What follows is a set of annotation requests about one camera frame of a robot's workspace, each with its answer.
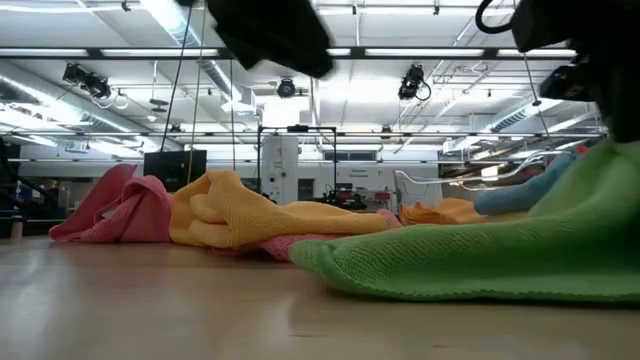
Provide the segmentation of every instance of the yellow cloth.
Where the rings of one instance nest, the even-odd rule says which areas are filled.
[[[461,199],[444,199],[435,208],[415,205],[402,205],[400,221],[405,226],[438,224],[477,224],[485,222],[484,218],[473,209],[473,203]]]
[[[360,235],[387,230],[378,214],[298,201],[276,205],[231,170],[208,171],[173,199],[169,234],[180,244],[236,248],[290,234]]]

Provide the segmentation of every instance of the towel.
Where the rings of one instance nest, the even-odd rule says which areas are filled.
[[[291,234],[370,234],[388,228],[384,216],[298,201],[276,205],[242,185],[231,170],[209,171],[174,198],[169,232],[180,244],[237,249]]]
[[[389,229],[401,228],[402,224],[389,210],[378,210],[377,214],[382,215],[387,220]],[[279,235],[268,239],[262,243],[254,243],[241,246],[237,249],[219,249],[213,248],[213,252],[223,256],[245,256],[256,250],[265,250],[269,255],[278,261],[291,261],[289,257],[289,249],[291,245],[302,240],[335,240],[349,235],[324,235],[324,234],[293,234]]]
[[[109,169],[49,236],[56,241],[169,242],[171,195],[153,176],[133,178],[136,168],[120,164]]]
[[[527,182],[480,194],[474,201],[474,208],[482,215],[529,211],[551,189],[575,159],[575,154],[559,154],[544,173],[532,177]]]
[[[423,206],[419,201],[415,205],[401,205],[400,221],[405,226],[420,224],[476,224],[485,220],[473,209],[471,201],[462,199],[444,199],[435,208]]]
[[[640,303],[640,142],[604,142],[523,219],[301,241],[330,286],[410,300]]]

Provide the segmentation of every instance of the blue cloth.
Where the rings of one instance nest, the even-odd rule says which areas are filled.
[[[532,177],[524,184],[487,191],[476,198],[473,207],[480,215],[529,211],[560,179],[576,157],[575,154],[559,154],[544,173]]]

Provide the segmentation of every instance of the green cloth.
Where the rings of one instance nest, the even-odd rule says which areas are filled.
[[[307,240],[293,262],[329,286],[410,300],[640,303],[640,143],[603,143],[523,219]]]

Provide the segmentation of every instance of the white machine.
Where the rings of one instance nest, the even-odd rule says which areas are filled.
[[[279,205],[297,201],[298,138],[273,134],[262,144],[262,192]]]

